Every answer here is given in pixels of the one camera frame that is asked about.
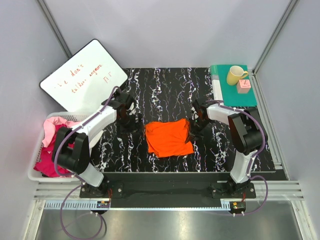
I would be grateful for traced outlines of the orange t shirt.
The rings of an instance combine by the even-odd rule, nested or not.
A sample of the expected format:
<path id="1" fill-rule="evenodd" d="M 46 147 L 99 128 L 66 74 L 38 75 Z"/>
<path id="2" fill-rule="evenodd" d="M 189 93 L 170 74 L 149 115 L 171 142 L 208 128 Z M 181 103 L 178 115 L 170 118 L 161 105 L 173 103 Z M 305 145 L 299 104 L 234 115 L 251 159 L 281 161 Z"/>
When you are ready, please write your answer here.
<path id="1" fill-rule="evenodd" d="M 177 121 L 153 121 L 145 125 L 148 153 L 158 158 L 185 156 L 194 153 L 193 144 L 186 142 L 190 122 L 183 118 Z"/>

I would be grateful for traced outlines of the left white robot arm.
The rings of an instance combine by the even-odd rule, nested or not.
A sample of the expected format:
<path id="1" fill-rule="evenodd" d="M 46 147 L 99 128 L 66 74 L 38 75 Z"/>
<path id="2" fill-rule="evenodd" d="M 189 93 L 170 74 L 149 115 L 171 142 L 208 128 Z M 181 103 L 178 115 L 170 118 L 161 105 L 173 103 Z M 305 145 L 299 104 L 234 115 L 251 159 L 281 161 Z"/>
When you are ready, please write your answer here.
<path id="1" fill-rule="evenodd" d="M 121 137 L 136 133 L 141 127 L 140 117 L 136 115 L 136 101 L 130 94 L 117 91 L 114 100 L 107 99 L 97 112 L 76 126 L 61 127 L 52 151 L 56 173 L 63 175 L 58 167 L 68 170 L 72 176 L 89 184 L 90 192 L 97 198 L 108 193 L 108 186 L 107 178 L 90 163 L 90 142 L 113 123 Z"/>

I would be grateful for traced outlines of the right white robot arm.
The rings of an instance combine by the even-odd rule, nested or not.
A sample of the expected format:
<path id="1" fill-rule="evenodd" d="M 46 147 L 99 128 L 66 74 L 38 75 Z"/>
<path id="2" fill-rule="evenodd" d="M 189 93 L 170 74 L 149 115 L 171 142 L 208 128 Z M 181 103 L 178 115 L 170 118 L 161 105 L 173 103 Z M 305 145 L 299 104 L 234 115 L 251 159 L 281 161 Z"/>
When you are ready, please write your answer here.
<path id="1" fill-rule="evenodd" d="M 225 106 L 222 100 L 196 99 L 192 103 L 194 117 L 190 120 L 185 142 L 194 142 L 212 121 L 229 126 L 235 148 L 235 159 L 229 178 L 216 191 L 232 198 L 239 198 L 253 179 L 251 169 L 257 155 L 263 151 L 268 135 L 263 127 L 258 109 L 238 109 Z"/>

